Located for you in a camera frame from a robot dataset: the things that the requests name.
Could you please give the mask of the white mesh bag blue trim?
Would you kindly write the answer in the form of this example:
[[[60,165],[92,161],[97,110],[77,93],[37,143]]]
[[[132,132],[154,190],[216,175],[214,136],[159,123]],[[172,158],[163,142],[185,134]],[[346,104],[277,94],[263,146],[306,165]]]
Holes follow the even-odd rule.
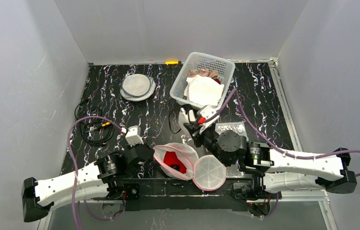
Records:
[[[148,99],[155,91],[153,78],[143,74],[133,74],[125,77],[121,83],[121,96],[132,102]]]

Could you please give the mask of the bright red bra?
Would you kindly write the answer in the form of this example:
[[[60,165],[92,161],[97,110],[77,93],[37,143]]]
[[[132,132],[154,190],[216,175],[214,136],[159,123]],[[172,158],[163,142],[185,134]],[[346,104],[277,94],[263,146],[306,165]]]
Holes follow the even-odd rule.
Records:
[[[170,168],[185,174],[187,171],[186,166],[178,159],[176,152],[166,151],[163,162]]]

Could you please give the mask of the white mesh bag pink trim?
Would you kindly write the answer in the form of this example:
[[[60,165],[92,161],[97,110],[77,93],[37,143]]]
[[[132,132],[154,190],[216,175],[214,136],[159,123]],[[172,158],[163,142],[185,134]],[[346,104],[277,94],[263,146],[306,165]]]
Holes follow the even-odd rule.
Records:
[[[226,181],[226,167],[214,156],[198,156],[196,150],[186,144],[169,143],[153,147],[154,160],[159,163],[162,171],[170,178],[183,181],[192,180],[202,191],[214,191],[222,187]],[[178,159],[186,166],[187,171],[182,174],[164,162],[166,151],[174,151]]]

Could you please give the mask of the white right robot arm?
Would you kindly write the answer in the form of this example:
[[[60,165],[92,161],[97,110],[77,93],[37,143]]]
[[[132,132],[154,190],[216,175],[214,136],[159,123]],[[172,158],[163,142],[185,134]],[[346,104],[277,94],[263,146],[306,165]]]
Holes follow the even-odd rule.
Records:
[[[349,170],[347,149],[331,156],[278,149],[267,143],[249,142],[233,130],[218,134],[215,110],[205,107],[195,112],[181,108],[178,123],[197,147],[203,146],[225,167],[253,177],[251,189],[276,194],[285,190],[324,189],[335,194],[353,193],[356,175]]]

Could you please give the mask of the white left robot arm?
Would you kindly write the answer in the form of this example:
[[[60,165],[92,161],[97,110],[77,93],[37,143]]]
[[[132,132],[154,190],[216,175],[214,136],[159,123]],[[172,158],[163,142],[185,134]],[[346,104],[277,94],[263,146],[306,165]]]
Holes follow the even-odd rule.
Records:
[[[22,211],[24,222],[46,217],[59,207],[92,198],[120,199],[131,189],[123,183],[130,167],[153,158],[148,145],[135,145],[128,152],[115,151],[96,161],[58,177],[24,179]]]

